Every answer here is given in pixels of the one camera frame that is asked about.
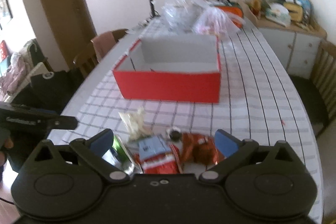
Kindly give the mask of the person's left hand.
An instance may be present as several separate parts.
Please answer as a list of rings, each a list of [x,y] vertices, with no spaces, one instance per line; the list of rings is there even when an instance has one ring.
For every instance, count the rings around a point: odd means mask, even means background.
[[[9,149],[12,149],[14,146],[14,143],[9,137],[8,139],[5,140],[3,143],[3,146],[1,147],[1,154],[0,154],[0,181],[3,180],[3,171],[4,171],[4,166],[7,162],[7,152]]]

